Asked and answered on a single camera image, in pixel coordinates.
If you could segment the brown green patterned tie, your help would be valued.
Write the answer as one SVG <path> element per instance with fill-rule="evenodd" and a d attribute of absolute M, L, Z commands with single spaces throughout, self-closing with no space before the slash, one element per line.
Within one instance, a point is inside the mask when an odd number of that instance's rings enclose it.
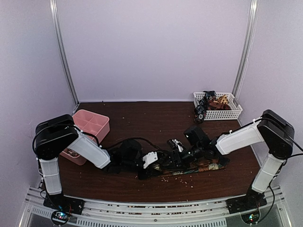
<path fill-rule="evenodd" d="M 215 171 L 225 169 L 229 164 L 230 159 L 226 157 L 221 157 L 219 159 L 200 159 L 189 164 L 185 169 L 164 169 L 163 167 L 157 167 L 155 173 L 152 176 L 175 176 L 175 175 L 187 175 L 193 173 L 200 173 L 206 171 Z"/>

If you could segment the right arm base board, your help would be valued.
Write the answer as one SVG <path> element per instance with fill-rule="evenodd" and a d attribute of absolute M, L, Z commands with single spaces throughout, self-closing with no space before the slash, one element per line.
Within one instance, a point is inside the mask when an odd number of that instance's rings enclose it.
<path fill-rule="evenodd" d="M 261 216 L 259 208 L 267 205 L 267 200 L 245 195 L 228 199 L 226 204 L 230 214 L 239 213 L 245 224 L 255 224 Z"/>

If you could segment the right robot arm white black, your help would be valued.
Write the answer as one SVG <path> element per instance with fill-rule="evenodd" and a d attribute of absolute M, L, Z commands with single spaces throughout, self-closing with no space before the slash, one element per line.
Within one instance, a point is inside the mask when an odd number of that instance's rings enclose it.
<path fill-rule="evenodd" d="M 249 209 L 261 201 L 261 196 L 278 176 L 282 165 L 291 157 L 294 146 L 294 127 L 270 109 L 252 122 L 213 139 L 199 126 L 188 128 L 184 135 L 190 148 L 184 147 L 177 139 L 168 140 L 174 154 L 174 165 L 181 168 L 202 157 L 226 162 L 226 155 L 234 151 L 245 147 L 263 148 L 264 160 L 260 170 L 243 197 L 242 203 Z"/>

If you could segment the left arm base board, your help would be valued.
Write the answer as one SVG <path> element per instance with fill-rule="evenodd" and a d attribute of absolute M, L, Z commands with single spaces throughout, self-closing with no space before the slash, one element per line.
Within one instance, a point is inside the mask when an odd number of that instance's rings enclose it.
<path fill-rule="evenodd" d="M 56 225 L 66 224 L 74 215 L 81 215 L 84 208 L 84 200 L 63 196 L 62 200 L 53 202 L 45 198 L 43 205 L 52 208 L 51 221 Z"/>

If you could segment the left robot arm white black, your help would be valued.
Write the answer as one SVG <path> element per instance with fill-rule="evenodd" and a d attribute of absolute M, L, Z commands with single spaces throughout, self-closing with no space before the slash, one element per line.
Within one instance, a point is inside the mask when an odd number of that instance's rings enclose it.
<path fill-rule="evenodd" d="M 160 149 L 144 155 L 137 138 L 122 141 L 117 151 L 102 148 L 98 138 L 76 126 L 71 115 L 65 114 L 36 126 L 32 149 L 45 181 L 46 196 L 58 210 L 68 206 L 59 175 L 58 157 L 66 149 L 80 154 L 97 168 L 119 173 L 130 168 L 145 175 L 159 159 Z"/>

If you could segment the pink divided organizer box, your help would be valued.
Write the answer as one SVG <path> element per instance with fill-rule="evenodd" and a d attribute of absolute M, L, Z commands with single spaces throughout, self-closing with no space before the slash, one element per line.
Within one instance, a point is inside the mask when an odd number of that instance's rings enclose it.
<path fill-rule="evenodd" d="M 97 137 L 99 142 L 101 142 L 109 133 L 109 117 L 100 115 L 94 112 L 90 112 L 84 109 L 78 110 L 73 116 L 73 121 L 75 125 L 83 130 Z M 86 163 L 86 159 L 79 155 L 78 157 L 71 157 L 66 153 L 65 149 L 60 155 L 71 162 L 82 166 Z"/>

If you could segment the navy floral tie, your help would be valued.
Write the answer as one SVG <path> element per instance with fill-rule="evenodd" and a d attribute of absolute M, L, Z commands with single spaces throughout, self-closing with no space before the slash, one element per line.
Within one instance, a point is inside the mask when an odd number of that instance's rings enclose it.
<path fill-rule="evenodd" d="M 204 96 L 194 95 L 194 100 L 196 101 L 196 107 L 194 109 L 195 118 L 194 121 L 200 124 L 204 121 L 208 107 L 212 101 L 215 101 L 216 92 L 215 91 L 204 91 Z"/>

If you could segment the cream paisley rolled tie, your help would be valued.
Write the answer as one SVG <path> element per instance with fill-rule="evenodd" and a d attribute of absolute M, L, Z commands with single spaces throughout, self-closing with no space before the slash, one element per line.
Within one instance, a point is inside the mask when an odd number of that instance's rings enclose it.
<path fill-rule="evenodd" d="M 70 155 L 71 157 L 78 157 L 79 156 L 79 154 L 77 152 L 75 152 L 74 150 L 72 150 L 72 149 L 67 149 L 66 153 L 68 155 Z"/>

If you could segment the brown patterned tie in basket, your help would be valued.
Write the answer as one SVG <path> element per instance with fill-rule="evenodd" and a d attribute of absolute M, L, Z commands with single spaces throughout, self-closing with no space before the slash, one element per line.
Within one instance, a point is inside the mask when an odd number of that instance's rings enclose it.
<path fill-rule="evenodd" d="M 208 101 L 208 110 L 216 110 L 216 111 L 221 111 L 221 110 L 231 110 L 230 106 L 224 105 L 224 104 L 219 104 L 215 103 L 214 101 Z"/>

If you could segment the white perforated plastic basket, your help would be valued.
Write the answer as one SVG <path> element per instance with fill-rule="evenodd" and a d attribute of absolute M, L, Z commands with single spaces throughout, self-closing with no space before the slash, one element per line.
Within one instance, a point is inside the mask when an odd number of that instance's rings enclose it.
<path fill-rule="evenodd" d="M 243 111 L 232 93 L 194 92 L 194 121 L 237 120 Z"/>

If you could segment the yellow patterned tie in basket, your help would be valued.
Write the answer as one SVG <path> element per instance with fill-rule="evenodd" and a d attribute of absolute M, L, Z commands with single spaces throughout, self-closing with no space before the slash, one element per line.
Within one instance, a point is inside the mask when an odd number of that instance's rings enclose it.
<path fill-rule="evenodd" d="M 229 103 L 227 95 L 216 98 L 215 103 L 227 105 Z"/>

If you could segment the aluminium front rail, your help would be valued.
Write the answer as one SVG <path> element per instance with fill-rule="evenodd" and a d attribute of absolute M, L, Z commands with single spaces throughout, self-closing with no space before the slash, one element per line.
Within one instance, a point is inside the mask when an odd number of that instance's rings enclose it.
<path fill-rule="evenodd" d="M 223 197 L 202 201 L 134 203 L 94 199 L 85 201 L 81 215 L 74 214 L 63 227 L 293 227 L 280 187 L 273 188 L 275 204 L 257 225 L 245 224 L 239 213 L 230 214 Z M 29 188 L 17 227 L 56 227 L 53 209 L 43 206 L 40 189 Z"/>

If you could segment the right aluminium frame post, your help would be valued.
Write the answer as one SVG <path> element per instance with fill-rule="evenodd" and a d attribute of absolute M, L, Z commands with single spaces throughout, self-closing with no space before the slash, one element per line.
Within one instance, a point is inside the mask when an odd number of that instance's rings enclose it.
<path fill-rule="evenodd" d="M 257 21 L 258 6 L 259 6 L 259 0 L 250 1 L 250 11 L 248 16 L 244 45 L 242 49 L 242 54 L 240 58 L 236 79 L 232 90 L 232 93 L 235 98 L 240 97 L 242 84 L 244 82 L 244 77 L 248 65 L 248 57 L 253 44 L 253 38 L 254 38 L 256 21 Z"/>

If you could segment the aluminium frame post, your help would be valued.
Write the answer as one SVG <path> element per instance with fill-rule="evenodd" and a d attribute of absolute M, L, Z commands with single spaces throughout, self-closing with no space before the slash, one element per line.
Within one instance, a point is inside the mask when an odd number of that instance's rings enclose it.
<path fill-rule="evenodd" d="M 64 48 L 61 25 L 60 25 L 60 20 L 59 20 L 59 13 L 58 13 L 58 8 L 57 8 L 57 1 L 50 0 L 49 3 L 50 3 L 50 11 L 51 11 L 52 19 L 53 19 L 53 25 L 54 25 L 58 48 L 59 48 L 59 55 L 60 55 L 61 62 L 62 62 L 63 72 L 66 77 L 68 88 L 69 88 L 71 96 L 73 98 L 73 102 L 75 105 L 79 105 L 80 102 L 78 100 L 76 90 L 74 87 L 74 83 L 72 81 L 71 72 L 70 72 L 70 68 L 69 68 L 68 60 L 67 60 L 67 56 L 66 56 L 66 51 Z"/>
<path fill-rule="evenodd" d="M 242 49 L 242 54 L 240 58 L 236 79 L 232 90 L 232 93 L 235 98 L 240 97 L 242 84 L 244 82 L 244 77 L 248 65 L 248 57 L 253 44 L 253 38 L 254 38 L 256 21 L 257 21 L 258 6 L 259 6 L 259 0 L 250 1 L 250 11 L 248 16 L 244 45 Z"/>

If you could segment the left aluminium frame post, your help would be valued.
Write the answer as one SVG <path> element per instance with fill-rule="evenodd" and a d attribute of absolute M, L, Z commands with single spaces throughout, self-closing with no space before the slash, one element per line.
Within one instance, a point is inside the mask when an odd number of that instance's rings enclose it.
<path fill-rule="evenodd" d="M 67 60 L 67 56 L 66 56 L 66 51 L 64 48 L 61 25 L 60 25 L 60 20 L 59 20 L 59 13 L 58 13 L 58 8 L 57 8 L 57 1 L 50 0 L 49 3 L 50 3 L 50 11 L 51 11 L 52 19 L 53 19 L 53 25 L 54 25 L 58 48 L 59 48 L 59 55 L 60 55 L 61 62 L 62 62 L 63 72 L 66 77 L 68 88 L 69 88 L 71 96 L 73 98 L 73 102 L 75 105 L 79 105 L 80 102 L 78 100 L 76 90 L 74 87 L 74 83 L 72 81 L 71 72 L 70 72 L 70 68 L 69 68 L 68 60 Z"/>

